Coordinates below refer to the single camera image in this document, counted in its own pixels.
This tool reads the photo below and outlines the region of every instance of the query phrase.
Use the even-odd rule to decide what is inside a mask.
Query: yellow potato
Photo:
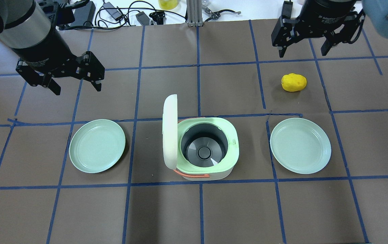
[[[307,85],[307,79],[299,74],[290,73],[281,78],[281,86],[285,91],[297,92],[304,89]]]

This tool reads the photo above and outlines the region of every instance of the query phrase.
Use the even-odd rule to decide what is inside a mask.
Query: black cable
[[[366,13],[363,10],[361,10],[360,14],[358,15],[358,19],[360,19],[361,16],[363,16],[364,18],[360,22],[360,27],[358,29],[358,33],[355,36],[354,40],[349,39],[349,41],[348,41],[349,44],[354,44],[358,40],[358,38],[360,37],[361,32],[363,31],[363,23],[364,23],[364,19],[366,18]]]
[[[69,29],[118,29],[118,28],[121,28],[122,26],[128,24],[129,26],[131,26],[130,24],[130,21],[129,21],[129,13],[130,12],[133,12],[133,11],[137,11],[137,12],[141,12],[139,11],[139,9],[147,9],[147,10],[152,10],[152,11],[164,11],[164,12],[168,12],[168,13],[171,13],[171,14],[175,14],[183,19],[185,19],[184,16],[176,13],[176,12],[172,12],[172,11],[166,11],[166,10],[161,10],[161,9],[155,9],[155,7],[153,5],[151,5],[150,3],[148,2],[145,2],[149,5],[151,5],[153,8],[132,8],[132,4],[130,5],[130,7],[128,8],[119,8],[119,7],[114,7],[114,8],[104,8],[101,6],[101,8],[98,10],[98,12],[96,13],[95,15],[95,25],[94,26],[66,26],[66,28],[64,28],[65,30],[69,30]],[[107,10],[107,9],[117,9],[121,12],[122,14],[122,18],[118,21],[118,22],[111,22],[109,20],[104,20],[102,17],[101,17],[101,11],[104,11],[104,10]],[[123,12],[121,11],[122,9],[128,9],[128,12],[127,14],[123,14]],[[106,27],[102,27],[100,26],[99,24],[103,22],[105,23]],[[111,23],[111,24],[120,24],[119,26],[115,26],[115,27],[108,27],[107,23]]]
[[[99,24],[99,21],[102,21],[102,22],[106,25],[106,27],[108,28],[107,23],[106,23],[105,21],[103,21],[103,20],[98,20],[98,26],[101,26],[101,25]]]
[[[96,14],[98,14],[100,11],[106,10],[106,9],[128,9],[128,8],[103,8],[103,9],[98,10],[98,12],[97,12]],[[179,16],[179,17],[185,19],[184,16],[182,16],[182,15],[176,13],[176,12],[167,11],[167,10],[162,10],[162,9],[151,9],[151,8],[131,8],[131,9],[147,9],[147,10],[153,10],[153,11],[164,11],[164,12],[167,12],[167,13],[175,14],[175,15],[177,15],[177,16]]]
[[[83,1],[76,2],[74,4],[67,4],[67,5],[63,6],[63,8],[65,8],[65,9],[77,9],[77,8],[84,7],[89,2],[90,2],[90,0],[83,0]]]
[[[236,13],[236,11],[233,11],[231,9],[222,9],[220,11],[214,12],[214,14],[218,14],[218,17],[220,17],[220,14],[223,12],[230,12],[230,13]],[[207,18],[204,22],[208,22],[209,20],[213,20],[212,17]]]
[[[92,23],[90,20],[86,20],[86,21],[84,21],[84,23],[82,23],[82,25],[84,25],[84,26],[85,26],[85,24],[86,24],[87,22],[89,22],[89,23],[90,23],[90,26],[93,26],[93,23]]]

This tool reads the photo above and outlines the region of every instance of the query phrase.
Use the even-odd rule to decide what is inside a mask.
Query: yellow object
[[[299,74],[290,73],[284,75],[281,78],[281,86],[285,91],[288,92],[297,92],[304,89],[307,85],[307,79]]]
[[[177,6],[177,0],[158,0],[159,7],[164,10],[171,10]]]

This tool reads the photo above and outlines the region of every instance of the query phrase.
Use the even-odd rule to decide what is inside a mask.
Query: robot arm
[[[0,40],[20,57],[16,71],[29,85],[41,85],[59,95],[61,88],[53,78],[71,76],[101,90],[103,65],[90,51],[80,57],[72,54],[56,30],[57,25],[73,22],[72,9],[88,1],[60,5],[50,0],[39,4],[34,0],[0,0]]]
[[[353,11],[356,1],[306,0],[296,19],[290,18],[292,1],[284,1],[282,14],[271,34],[272,45],[279,49],[282,58],[287,47],[293,43],[305,38],[325,37],[321,47],[321,53],[325,56],[339,43],[355,43],[363,28],[366,13],[371,17],[377,32],[388,38],[388,0],[363,0],[363,10],[359,13]]]

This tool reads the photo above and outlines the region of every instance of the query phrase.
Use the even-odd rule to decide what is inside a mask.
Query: charger
[[[123,15],[117,10],[114,9],[114,6],[110,2],[106,2],[102,5],[103,8],[115,19],[116,21],[121,20],[123,18]]]
[[[137,17],[138,22],[140,22],[142,26],[150,25],[150,19],[144,11],[141,11],[136,14],[135,17]]]

